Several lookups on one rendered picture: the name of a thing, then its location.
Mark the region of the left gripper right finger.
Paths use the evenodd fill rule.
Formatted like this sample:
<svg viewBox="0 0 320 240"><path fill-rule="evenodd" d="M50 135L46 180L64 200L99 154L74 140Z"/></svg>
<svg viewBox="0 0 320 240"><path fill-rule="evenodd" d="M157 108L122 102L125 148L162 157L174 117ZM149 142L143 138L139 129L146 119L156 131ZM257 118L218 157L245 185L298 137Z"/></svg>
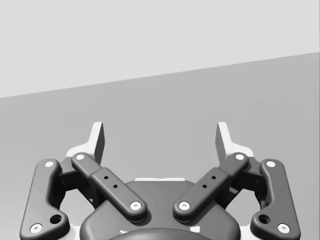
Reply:
<svg viewBox="0 0 320 240"><path fill-rule="evenodd" d="M226 207L241 190L249 190L260 210L252 216L250 232L261 240L300 240L301 229L284 164L261 162L253 151L232 141L225 122L218 122L215 146L219 166L209 170L173 205L181 223L194 220L215 198Z"/></svg>

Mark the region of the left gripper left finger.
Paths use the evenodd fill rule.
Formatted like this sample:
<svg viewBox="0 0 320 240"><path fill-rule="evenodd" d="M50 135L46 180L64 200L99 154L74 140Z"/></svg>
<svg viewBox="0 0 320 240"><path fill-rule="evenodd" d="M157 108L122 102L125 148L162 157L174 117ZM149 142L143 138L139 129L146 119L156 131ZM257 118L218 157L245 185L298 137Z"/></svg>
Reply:
<svg viewBox="0 0 320 240"><path fill-rule="evenodd" d="M111 170L100 165L105 147L102 122L95 122L86 143L72 147L62 162L44 159L35 166L19 231L20 240L59 240L70 231L60 206L67 191L78 189L98 208L111 203L128 221L143 221L147 204Z"/></svg>

